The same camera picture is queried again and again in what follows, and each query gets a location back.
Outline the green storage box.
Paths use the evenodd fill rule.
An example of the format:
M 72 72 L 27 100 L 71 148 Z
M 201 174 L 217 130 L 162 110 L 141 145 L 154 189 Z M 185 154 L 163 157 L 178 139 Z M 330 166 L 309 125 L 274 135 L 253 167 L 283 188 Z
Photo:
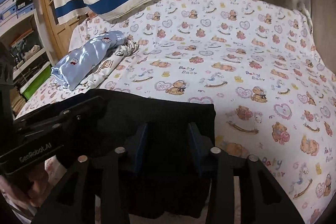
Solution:
M 41 69 L 38 71 L 36 75 L 32 79 L 29 80 L 28 83 L 24 85 L 20 89 L 20 93 L 26 100 L 29 100 L 34 93 L 40 88 L 40 86 L 47 80 L 49 79 L 51 75 L 51 66 L 48 65 L 44 69 Z

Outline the black pants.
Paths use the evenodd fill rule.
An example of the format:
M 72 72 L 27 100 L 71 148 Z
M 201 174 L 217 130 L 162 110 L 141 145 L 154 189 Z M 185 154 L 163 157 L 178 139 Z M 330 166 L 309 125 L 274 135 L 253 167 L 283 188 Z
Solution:
M 147 125 L 141 141 L 130 152 L 121 190 L 128 214 L 156 219 L 168 212 L 193 218 L 201 216 L 210 188 L 205 164 L 198 162 L 189 124 L 214 144 L 213 104 L 174 102 L 111 90 L 92 90 L 105 108 L 89 121 L 73 127 L 65 148 L 85 155 L 122 147 Z

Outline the teddy bear print bedsheet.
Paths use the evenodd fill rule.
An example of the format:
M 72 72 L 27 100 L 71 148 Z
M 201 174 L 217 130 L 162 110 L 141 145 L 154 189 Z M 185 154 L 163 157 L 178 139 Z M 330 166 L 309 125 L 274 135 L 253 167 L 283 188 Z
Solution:
M 69 49 L 117 30 L 139 50 L 99 88 L 214 104 L 216 144 L 257 155 L 304 222 L 321 220 L 335 196 L 335 75 L 308 17 L 257 0 L 161 0 L 82 22 Z

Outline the wooden door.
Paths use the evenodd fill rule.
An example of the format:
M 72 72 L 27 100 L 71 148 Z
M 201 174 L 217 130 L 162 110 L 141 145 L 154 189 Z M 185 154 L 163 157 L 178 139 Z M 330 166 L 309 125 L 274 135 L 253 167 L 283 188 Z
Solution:
M 74 28 L 82 23 L 87 16 L 82 15 L 71 19 L 68 23 L 59 24 L 56 17 L 53 0 L 39 0 L 42 8 L 43 18 L 49 39 L 53 47 L 53 57 L 60 60 L 66 53 L 70 45 L 70 39 Z

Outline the white patterned folded garment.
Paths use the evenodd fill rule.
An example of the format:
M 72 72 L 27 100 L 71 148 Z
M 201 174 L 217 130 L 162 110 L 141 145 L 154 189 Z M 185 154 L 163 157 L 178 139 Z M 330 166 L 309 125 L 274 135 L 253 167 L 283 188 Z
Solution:
M 97 67 L 97 69 L 84 78 L 75 89 L 95 89 L 97 88 L 111 73 L 120 62 L 125 58 L 135 54 L 139 50 L 138 42 L 126 39 L 126 41 L 118 46 L 112 54 L 105 58 Z

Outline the light blue folded garment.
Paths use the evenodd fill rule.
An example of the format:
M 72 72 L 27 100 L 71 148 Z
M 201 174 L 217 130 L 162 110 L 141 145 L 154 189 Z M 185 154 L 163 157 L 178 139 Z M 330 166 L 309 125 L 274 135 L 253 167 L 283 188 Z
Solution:
M 65 55 L 51 69 L 56 82 L 74 90 L 87 74 L 111 51 L 122 45 L 125 36 L 121 31 L 110 31 L 90 39 L 83 46 Z

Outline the white storage shelf unit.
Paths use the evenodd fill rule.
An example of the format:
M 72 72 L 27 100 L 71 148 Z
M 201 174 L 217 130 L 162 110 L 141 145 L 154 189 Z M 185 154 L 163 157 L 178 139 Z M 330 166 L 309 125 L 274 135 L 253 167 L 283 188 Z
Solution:
M 33 0 L 1 0 L 1 42 L 14 59 L 10 102 L 13 116 L 17 116 L 28 101 L 20 89 L 38 71 L 53 64 Z

